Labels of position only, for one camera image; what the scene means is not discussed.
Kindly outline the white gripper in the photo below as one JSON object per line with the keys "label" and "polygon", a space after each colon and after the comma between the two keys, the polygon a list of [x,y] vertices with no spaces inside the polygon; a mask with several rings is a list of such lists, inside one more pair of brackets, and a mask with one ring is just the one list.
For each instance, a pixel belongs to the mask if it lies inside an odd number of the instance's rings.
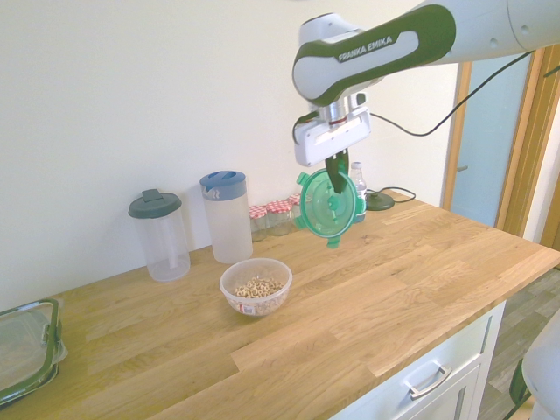
{"label": "white gripper", "polygon": [[341,124],[331,125],[312,113],[297,121],[293,130],[296,161],[313,166],[325,160],[325,168],[336,193],[341,194],[347,184],[349,158],[347,148],[371,133],[367,108],[357,108]]}

